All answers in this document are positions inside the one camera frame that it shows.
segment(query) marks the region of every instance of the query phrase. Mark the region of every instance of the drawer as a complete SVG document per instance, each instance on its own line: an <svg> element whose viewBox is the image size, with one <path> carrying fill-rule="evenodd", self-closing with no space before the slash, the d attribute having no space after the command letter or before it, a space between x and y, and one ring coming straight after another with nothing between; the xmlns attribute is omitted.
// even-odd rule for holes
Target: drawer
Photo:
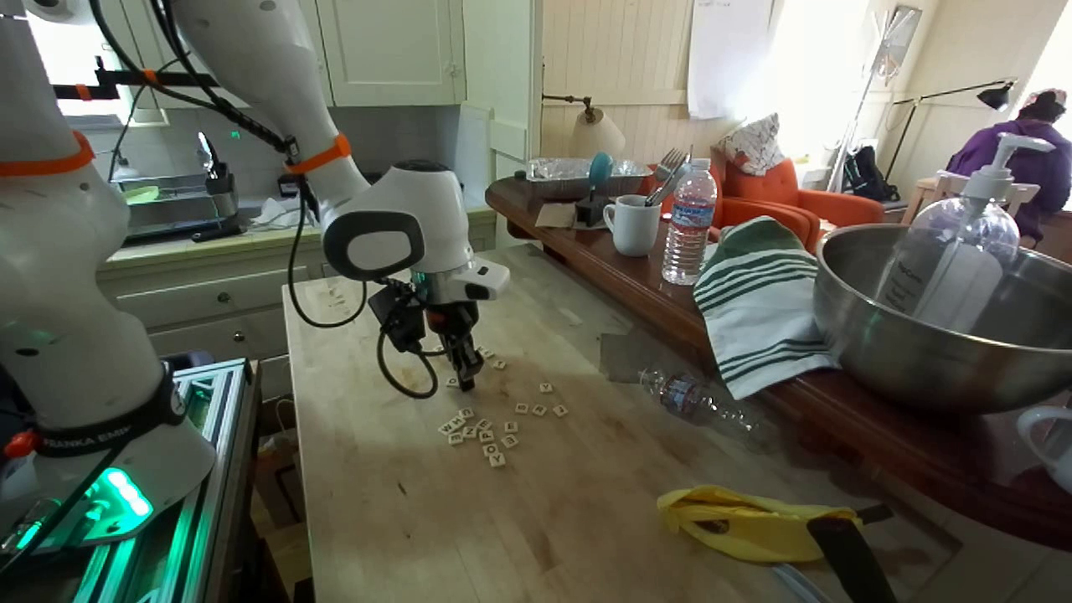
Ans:
<svg viewBox="0 0 1072 603"><path fill-rule="evenodd" d="M152 293L125 293L118 296L118 308L137 314L143 329L171 329L171 325L192 325L192 320L212 320L226 314L257 310L257 308L278 308L280 284L287 272L249 272L216 281L181 281L171 288L152 288Z"/></svg>
<svg viewBox="0 0 1072 603"><path fill-rule="evenodd" d="M152 343L160 360L208 351L216 361L221 360L266 360L270 354L267 343L270 310L230 314L217 320L198 320L183 329L152 333Z"/></svg>

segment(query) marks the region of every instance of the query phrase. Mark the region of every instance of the plastic water bottle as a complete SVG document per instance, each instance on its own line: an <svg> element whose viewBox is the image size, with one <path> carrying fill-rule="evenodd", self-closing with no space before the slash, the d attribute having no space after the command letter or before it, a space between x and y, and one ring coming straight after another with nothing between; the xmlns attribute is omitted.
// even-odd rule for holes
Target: plastic water bottle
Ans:
<svg viewBox="0 0 1072 603"><path fill-rule="evenodd" d="M663 279L675 284L692 284L702 261L707 227L715 219L716 183L707 162L691 162L676 180L666 247L663 247Z"/></svg>

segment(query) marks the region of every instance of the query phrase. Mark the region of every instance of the purple shirt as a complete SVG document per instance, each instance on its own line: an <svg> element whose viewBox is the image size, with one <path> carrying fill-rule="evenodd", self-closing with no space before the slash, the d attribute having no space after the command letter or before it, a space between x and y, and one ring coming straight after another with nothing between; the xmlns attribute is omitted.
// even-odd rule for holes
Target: purple shirt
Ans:
<svg viewBox="0 0 1072 603"><path fill-rule="evenodd" d="M984 131L974 131L967 143L947 162L947 171L955 174L974 174L977 166L992 163L998 155L998 134L1025 134L1025 136L1041 136L1052 140L1052 151L1015 151L1007 162L1007 171L1015 180L1037 183L1037 195L1022 205L1015 216L1015 223L1025 238L1041 238L1037 223L1048 216L1059 216L1070 201L1070 166L1072 166L1072 143L1044 119L1034 118L1017 118L1017 119L1002 119Z"/></svg>

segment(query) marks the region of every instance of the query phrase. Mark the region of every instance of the person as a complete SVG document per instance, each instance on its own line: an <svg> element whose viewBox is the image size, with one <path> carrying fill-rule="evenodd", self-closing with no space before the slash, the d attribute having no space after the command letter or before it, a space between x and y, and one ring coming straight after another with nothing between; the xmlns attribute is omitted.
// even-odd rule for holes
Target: person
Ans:
<svg viewBox="0 0 1072 603"><path fill-rule="evenodd" d="M1052 151L1015 151L1007 171L1022 183L1037 183L1037 195L1015 212L1017 233L1025 246L1041 242L1041 222L1059 216L1070 201L1070 166L1072 143L1052 126L1064 114L1064 92L1031 95L1015 119L992 124L967 136L967 143L952 155L947 171L974 174L998 155L998 134L1041 136Z"/></svg>

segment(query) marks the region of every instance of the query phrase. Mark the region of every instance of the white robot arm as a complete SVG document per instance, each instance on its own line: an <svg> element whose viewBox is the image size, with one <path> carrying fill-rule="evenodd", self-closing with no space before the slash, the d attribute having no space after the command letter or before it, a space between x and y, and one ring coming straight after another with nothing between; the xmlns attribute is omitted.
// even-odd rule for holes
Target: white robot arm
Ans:
<svg viewBox="0 0 1072 603"><path fill-rule="evenodd" d="M413 163L392 166L375 188L362 179L331 124L298 3L163 8L217 85L293 140L287 162L318 201L331 268L357 281L389 281L408 268L418 284L402 284L398 296L398 281L389 281L381 310L418 300L460 383L474 386L477 300L493 299L509 272L474 257L456 174ZM48 529L66 544L120 538L192 491L216 453L183 421L146 333L96 293L96 268L125 242L126 205L60 118L19 0L0 0L0 92L0 365L34 406L44 439L34 454L2 470L0 548L49 548L36 534L57 517L57 500L72 500L105 470L120 472L120 490L142 497L137 519L78 526L66 514Z"/></svg>

